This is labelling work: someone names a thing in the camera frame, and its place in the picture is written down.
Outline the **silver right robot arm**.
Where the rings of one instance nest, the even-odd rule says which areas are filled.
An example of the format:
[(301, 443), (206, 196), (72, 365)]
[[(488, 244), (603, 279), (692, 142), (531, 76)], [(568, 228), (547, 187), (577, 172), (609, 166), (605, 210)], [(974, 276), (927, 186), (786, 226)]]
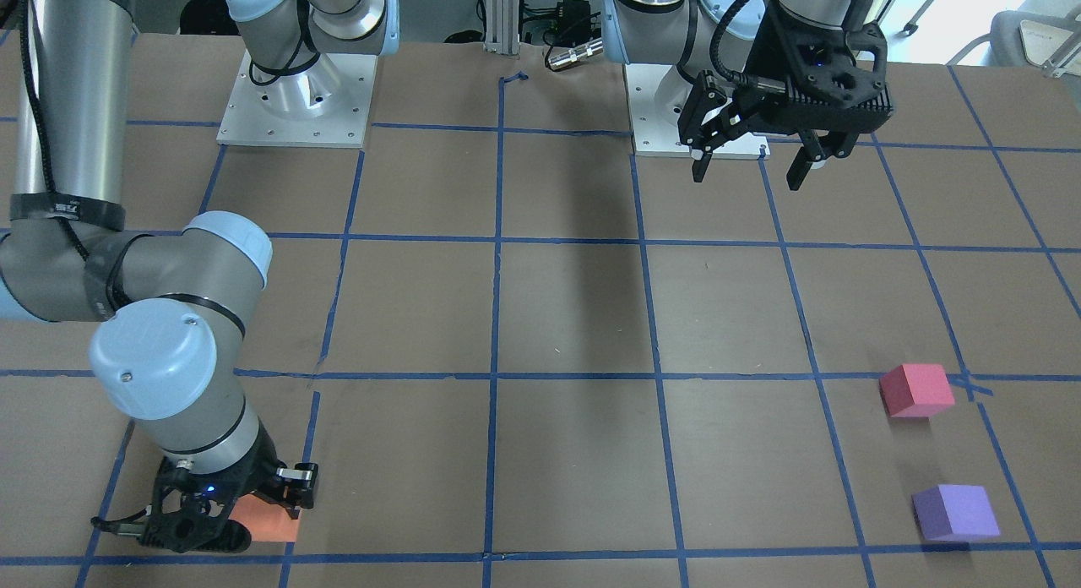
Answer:
[(163, 454), (146, 509), (93, 526), (174, 553), (242, 553), (254, 496), (297, 519), (319, 468), (289, 467), (236, 379), (273, 245), (208, 211), (177, 237), (125, 229), (122, 145), (133, 0), (3, 0), (18, 14), (19, 153), (3, 318), (94, 322), (94, 375)]

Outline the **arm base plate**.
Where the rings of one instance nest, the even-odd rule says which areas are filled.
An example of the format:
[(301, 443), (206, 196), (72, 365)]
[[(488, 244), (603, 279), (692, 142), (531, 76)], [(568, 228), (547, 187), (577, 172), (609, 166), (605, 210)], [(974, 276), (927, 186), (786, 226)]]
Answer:
[(265, 79), (243, 54), (216, 141), (263, 148), (362, 149), (378, 57), (323, 54), (307, 71)]
[(633, 131), (633, 153), (644, 157), (689, 157), (681, 143), (678, 118), (691, 85), (675, 66), (624, 65), (627, 106)]

